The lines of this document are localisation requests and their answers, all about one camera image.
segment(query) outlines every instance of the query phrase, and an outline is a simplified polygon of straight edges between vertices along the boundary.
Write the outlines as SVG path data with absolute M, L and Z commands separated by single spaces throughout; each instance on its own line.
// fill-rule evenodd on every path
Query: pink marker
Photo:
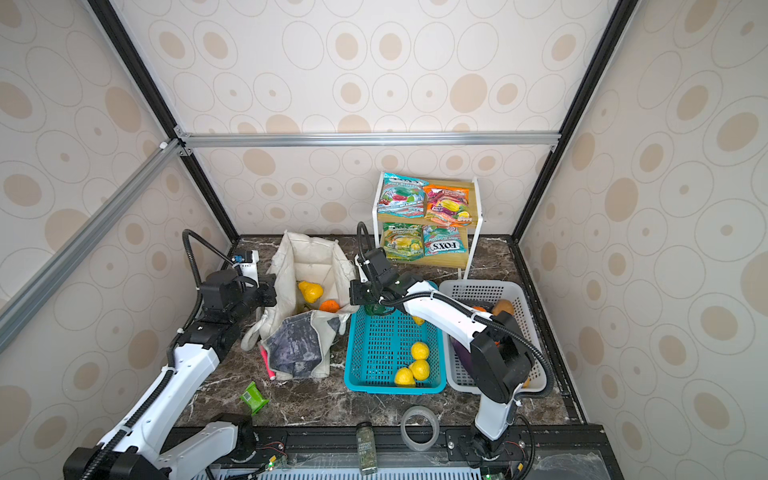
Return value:
M 270 380 L 276 379 L 277 375 L 275 375 L 275 372 L 273 372 L 270 369 L 270 361 L 267 358 L 266 350 L 261 345 L 259 345 L 259 350 L 261 350 L 261 358 L 264 359 L 264 366 L 266 367 L 266 374 L 270 376 Z

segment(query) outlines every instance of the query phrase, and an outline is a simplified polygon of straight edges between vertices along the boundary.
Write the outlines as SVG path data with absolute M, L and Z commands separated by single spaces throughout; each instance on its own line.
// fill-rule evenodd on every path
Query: yellow lemon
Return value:
M 426 360 L 429 358 L 429 347 L 424 342 L 416 342 L 411 347 L 411 356 L 414 360 Z
M 411 373 L 413 373 L 413 378 L 420 382 L 429 378 L 429 364 L 426 360 L 416 360 L 408 368 L 411 370 Z
M 410 369 L 405 367 L 401 368 L 395 374 L 395 385 L 397 386 L 415 386 L 416 382 L 413 379 L 413 373 Z

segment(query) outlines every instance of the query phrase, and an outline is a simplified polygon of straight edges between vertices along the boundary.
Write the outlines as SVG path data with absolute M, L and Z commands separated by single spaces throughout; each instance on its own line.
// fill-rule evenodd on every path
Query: dark brown marble surface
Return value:
M 339 241 L 348 258 L 356 250 L 352 237 L 327 237 Z M 269 268 L 270 259 L 280 245 L 281 237 L 253 237 L 241 240 L 235 253 L 259 250 L 259 274 Z M 455 269 L 433 266 L 410 267 L 426 280 L 440 284 L 456 278 Z M 481 237 L 469 273 L 473 279 L 519 282 L 518 272 L 509 253 L 506 239 Z M 256 322 L 247 322 L 243 330 Z M 371 395 L 352 392 L 344 383 L 344 364 L 349 334 L 337 336 L 331 346 L 330 376 L 325 379 L 301 379 L 274 382 L 266 377 L 264 362 L 258 349 L 244 352 L 237 343 L 227 358 L 198 389 L 176 425 L 205 425 L 219 412 L 247 414 L 248 407 L 240 400 L 254 381 L 270 403 L 253 416 L 254 425 L 356 425 L 371 421 L 374 425 L 398 425 L 402 414 L 413 405 L 424 405 L 440 419 L 442 425 L 470 425 L 478 410 L 479 396 L 456 392 L 446 386 L 439 394 L 404 396 Z M 568 414 L 557 388 L 546 399 L 524 400 L 521 412 L 531 423 L 560 425 L 567 423 Z

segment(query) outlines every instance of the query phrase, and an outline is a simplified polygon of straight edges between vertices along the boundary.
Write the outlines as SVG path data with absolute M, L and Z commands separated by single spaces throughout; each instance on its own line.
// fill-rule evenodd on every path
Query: patterned wallpaper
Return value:
M 195 289 L 181 231 L 229 247 L 173 160 L 0 354 L 0 478 L 60 478 L 165 365 Z M 220 260 L 192 240 L 203 275 Z
M 381 171 L 436 179 L 478 177 L 483 233 L 509 234 L 549 153 L 547 145 L 198 149 L 241 234 L 355 233 L 371 225 Z
M 164 135 L 74 0 L 0 2 L 0 307 Z
M 652 0 L 523 240 L 628 480 L 765 478 L 768 3 Z
M 557 130 L 615 0 L 113 0 L 190 132 Z

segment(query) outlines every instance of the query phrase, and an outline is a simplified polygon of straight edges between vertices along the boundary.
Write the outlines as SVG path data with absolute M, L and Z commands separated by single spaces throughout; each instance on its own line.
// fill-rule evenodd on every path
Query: blue plastic basket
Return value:
M 416 387 L 395 385 L 398 369 L 413 363 L 411 346 L 429 347 L 429 378 Z M 440 393 L 445 388 L 442 332 L 429 322 L 416 325 L 413 317 L 396 310 L 392 315 L 368 316 L 365 308 L 352 316 L 346 350 L 344 383 L 355 392 L 389 395 Z

